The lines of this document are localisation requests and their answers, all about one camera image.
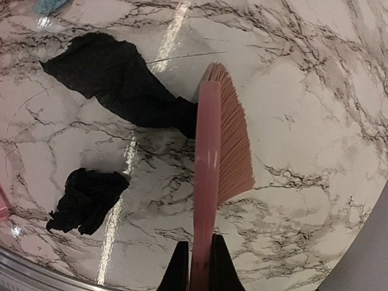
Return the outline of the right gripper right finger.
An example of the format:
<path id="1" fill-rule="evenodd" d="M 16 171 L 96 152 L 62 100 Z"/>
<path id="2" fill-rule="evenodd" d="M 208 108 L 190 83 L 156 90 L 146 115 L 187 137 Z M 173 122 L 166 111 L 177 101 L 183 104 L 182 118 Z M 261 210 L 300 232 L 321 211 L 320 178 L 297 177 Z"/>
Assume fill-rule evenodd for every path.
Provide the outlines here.
<path id="1" fill-rule="evenodd" d="M 222 235 L 213 234 L 210 261 L 211 291 L 245 291 Z"/>

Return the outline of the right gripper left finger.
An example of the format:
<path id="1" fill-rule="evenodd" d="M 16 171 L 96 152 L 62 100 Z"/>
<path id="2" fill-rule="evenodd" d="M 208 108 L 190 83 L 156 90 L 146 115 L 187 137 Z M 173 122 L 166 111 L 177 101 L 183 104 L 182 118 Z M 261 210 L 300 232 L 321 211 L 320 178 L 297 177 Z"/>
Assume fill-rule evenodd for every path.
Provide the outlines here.
<path id="1" fill-rule="evenodd" d="M 189 289 L 189 243 L 179 241 L 174 249 L 158 291 L 187 291 Z"/>

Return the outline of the pink hand brush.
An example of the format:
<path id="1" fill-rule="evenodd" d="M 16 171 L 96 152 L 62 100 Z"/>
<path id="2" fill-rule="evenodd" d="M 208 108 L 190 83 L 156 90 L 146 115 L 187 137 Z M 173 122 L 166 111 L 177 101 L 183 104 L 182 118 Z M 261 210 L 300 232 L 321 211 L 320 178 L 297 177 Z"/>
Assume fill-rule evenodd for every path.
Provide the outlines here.
<path id="1" fill-rule="evenodd" d="M 218 62 L 209 64 L 199 85 L 195 142 L 190 290 L 209 290 L 217 209 L 255 185 L 245 111 Z"/>

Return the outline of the pink plastic dustpan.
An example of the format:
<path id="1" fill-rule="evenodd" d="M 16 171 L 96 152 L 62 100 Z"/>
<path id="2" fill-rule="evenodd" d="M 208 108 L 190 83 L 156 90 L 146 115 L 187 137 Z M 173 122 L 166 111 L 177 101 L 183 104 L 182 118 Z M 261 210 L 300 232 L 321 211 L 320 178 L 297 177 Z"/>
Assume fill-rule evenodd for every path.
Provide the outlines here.
<path id="1" fill-rule="evenodd" d="M 7 197 L 0 186 L 0 221 L 5 221 L 9 216 L 9 203 Z"/>

